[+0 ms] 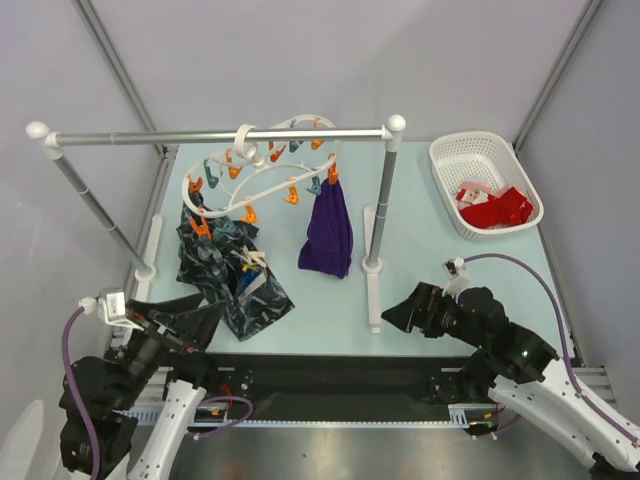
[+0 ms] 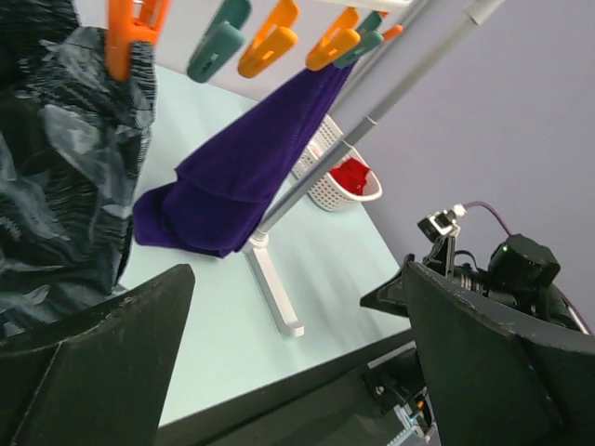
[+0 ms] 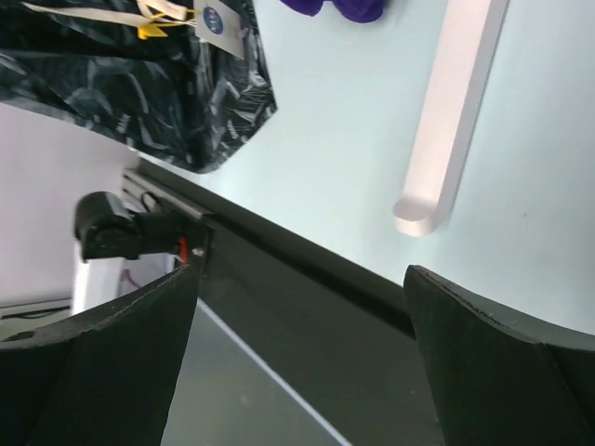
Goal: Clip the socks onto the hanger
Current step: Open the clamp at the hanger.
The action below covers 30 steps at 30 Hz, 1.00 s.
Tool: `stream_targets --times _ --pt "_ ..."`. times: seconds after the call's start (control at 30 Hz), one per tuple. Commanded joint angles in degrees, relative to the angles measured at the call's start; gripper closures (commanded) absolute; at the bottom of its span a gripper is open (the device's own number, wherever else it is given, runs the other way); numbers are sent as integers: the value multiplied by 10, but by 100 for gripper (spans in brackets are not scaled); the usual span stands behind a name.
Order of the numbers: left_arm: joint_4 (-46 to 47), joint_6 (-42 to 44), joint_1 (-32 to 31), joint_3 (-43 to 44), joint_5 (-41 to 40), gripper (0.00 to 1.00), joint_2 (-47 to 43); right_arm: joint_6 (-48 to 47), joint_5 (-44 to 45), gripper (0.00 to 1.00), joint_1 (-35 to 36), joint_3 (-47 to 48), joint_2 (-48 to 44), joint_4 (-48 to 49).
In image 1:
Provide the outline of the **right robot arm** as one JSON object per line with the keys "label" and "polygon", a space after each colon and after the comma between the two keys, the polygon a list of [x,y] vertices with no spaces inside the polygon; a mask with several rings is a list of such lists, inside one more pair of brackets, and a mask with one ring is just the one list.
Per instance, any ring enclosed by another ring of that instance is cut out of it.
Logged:
{"label": "right robot arm", "polygon": [[592,478],[638,478],[638,425],[577,377],[538,334],[510,321],[488,288],[452,297],[419,283],[381,316],[406,333],[449,335],[475,347],[459,372],[463,393],[513,410],[569,450]]}

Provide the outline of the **white round clip hanger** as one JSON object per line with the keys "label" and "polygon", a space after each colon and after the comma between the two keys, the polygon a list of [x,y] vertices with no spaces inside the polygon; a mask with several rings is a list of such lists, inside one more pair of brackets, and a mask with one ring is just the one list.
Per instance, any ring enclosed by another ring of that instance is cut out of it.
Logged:
{"label": "white round clip hanger", "polygon": [[[184,205],[194,217],[201,219],[200,223],[195,220],[190,221],[196,234],[209,237],[211,235],[208,227],[210,220],[224,218],[241,208],[246,210],[246,216],[242,218],[242,221],[255,223],[257,215],[251,203],[282,190],[288,191],[288,196],[284,198],[284,201],[296,205],[299,203],[296,185],[300,182],[309,181],[311,186],[307,190],[318,196],[321,194],[322,174],[327,176],[328,184],[335,184],[339,179],[336,161],[341,141],[333,135],[327,137],[333,142],[333,150],[329,153],[328,159],[317,167],[306,166],[302,161],[297,163],[281,163],[279,161],[284,152],[295,153],[299,150],[300,145],[304,142],[300,133],[302,128],[308,125],[321,131],[334,127],[332,122],[321,116],[295,116],[275,126],[277,130],[284,131],[288,136],[276,140],[270,139],[267,152],[262,154],[257,143],[247,141],[248,135],[255,131],[255,127],[243,125],[234,135],[233,147],[214,153],[195,163],[184,176],[181,193]],[[278,170],[294,170],[296,174],[256,194],[243,194],[243,190],[251,182]],[[203,184],[208,184],[210,189],[221,188],[228,197],[227,204],[216,210],[209,209],[204,204],[204,198],[201,195]]]}

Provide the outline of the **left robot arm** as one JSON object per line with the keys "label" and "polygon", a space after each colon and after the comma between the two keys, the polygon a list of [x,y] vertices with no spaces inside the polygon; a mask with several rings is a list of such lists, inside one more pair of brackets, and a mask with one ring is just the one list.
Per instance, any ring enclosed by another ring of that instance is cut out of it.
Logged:
{"label": "left robot arm", "polygon": [[[131,336],[104,358],[73,361],[71,328],[64,328],[62,465],[74,479],[166,479],[197,407],[219,391],[220,376],[206,349],[226,304],[209,303],[201,294],[147,303],[128,299],[119,290],[106,291],[81,301],[69,324],[91,310],[106,323],[130,329]],[[166,365],[172,369],[159,419],[139,458],[132,461],[138,421],[127,412]]]}

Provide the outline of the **santa christmas sock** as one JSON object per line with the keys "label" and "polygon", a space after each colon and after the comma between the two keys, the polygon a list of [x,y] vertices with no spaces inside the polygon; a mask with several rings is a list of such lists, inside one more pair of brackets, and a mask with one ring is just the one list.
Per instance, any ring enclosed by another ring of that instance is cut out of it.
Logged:
{"label": "santa christmas sock", "polygon": [[459,210],[472,205],[486,203],[492,198],[491,188],[488,185],[477,182],[463,182],[455,196]]}

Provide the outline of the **red sock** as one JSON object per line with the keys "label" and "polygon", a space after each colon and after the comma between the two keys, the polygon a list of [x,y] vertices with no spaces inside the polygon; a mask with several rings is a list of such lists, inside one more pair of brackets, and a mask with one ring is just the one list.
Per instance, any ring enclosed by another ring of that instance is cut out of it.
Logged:
{"label": "red sock", "polygon": [[499,191],[493,198],[482,204],[459,210],[461,218],[479,229],[519,226],[529,220],[533,205],[515,187]]}

